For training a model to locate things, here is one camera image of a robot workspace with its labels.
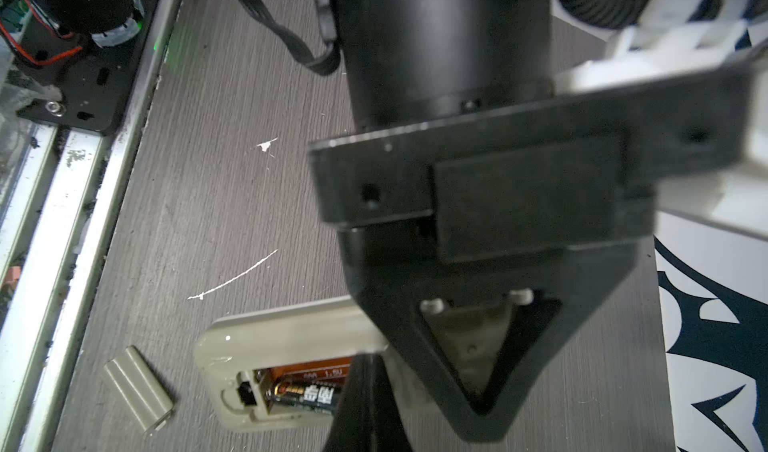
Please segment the white remote control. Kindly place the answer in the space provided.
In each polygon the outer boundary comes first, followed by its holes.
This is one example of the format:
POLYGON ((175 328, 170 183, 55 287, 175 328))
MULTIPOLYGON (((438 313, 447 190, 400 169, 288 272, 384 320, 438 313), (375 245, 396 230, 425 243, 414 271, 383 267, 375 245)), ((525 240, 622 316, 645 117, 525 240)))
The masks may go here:
MULTIPOLYGON (((509 299, 465 307, 433 299, 416 317, 478 398, 518 311, 509 299)), ((261 432, 329 425, 330 415, 270 403, 265 392, 281 378, 344 382, 358 353, 381 354, 403 416, 436 413, 422 381, 349 296, 219 319, 200 336, 194 362, 222 426, 261 432)))

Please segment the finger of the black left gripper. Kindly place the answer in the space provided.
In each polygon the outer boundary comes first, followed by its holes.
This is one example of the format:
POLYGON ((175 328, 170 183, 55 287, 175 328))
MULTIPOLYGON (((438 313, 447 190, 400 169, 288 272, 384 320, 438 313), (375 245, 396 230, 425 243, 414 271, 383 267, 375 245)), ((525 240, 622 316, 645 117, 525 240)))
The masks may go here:
POLYGON ((636 264, 635 240, 448 264, 394 229, 338 233, 350 295, 464 441, 498 442, 636 264))

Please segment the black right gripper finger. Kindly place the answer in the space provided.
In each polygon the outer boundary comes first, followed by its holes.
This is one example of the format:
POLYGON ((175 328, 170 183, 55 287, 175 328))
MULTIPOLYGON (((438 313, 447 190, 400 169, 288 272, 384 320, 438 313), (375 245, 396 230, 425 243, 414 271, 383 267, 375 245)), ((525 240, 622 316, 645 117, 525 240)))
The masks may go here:
POLYGON ((323 451, 412 451, 379 354, 353 358, 323 451))

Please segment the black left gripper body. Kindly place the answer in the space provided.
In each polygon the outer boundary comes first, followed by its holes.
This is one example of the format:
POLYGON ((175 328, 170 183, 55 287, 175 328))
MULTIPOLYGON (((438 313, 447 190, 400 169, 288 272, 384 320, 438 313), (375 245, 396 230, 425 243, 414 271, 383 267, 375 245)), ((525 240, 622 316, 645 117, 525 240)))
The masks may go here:
POLYGON ((601 244, 569 243, 537 213, 552 99, 340 137, 312 145, 321 219, 337 233, 394 229, 427 239, 444 263, 601 244))

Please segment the black AAA battery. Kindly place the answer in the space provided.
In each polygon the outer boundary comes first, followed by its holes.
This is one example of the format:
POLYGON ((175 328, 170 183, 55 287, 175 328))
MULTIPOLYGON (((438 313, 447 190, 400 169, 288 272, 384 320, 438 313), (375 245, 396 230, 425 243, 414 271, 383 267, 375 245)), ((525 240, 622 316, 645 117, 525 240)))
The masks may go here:
POLYGON ((333 415, 344 388, 343 381, 281 378, 265 392, 270 403, 310 412, 333 415))

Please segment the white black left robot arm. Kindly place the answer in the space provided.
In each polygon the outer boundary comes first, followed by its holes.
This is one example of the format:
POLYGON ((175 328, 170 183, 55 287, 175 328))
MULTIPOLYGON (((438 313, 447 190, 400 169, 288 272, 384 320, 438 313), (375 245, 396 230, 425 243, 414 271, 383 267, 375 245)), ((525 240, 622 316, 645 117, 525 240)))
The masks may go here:
POLYGON ((631 273, 658 188, 754 156, 767 0, 316 0, 354 134, 315 143, 351 297, 496 442, 631 273))

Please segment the beige battery cover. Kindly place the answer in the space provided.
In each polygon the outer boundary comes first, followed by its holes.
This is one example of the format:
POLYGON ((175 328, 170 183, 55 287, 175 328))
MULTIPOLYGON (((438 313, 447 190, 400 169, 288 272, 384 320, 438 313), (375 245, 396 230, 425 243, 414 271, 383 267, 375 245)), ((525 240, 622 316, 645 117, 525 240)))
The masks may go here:
POLYGON ((165 426, 174 402, 134 346, 110 359, 102 376, 142 433, 152 434, 165 426))

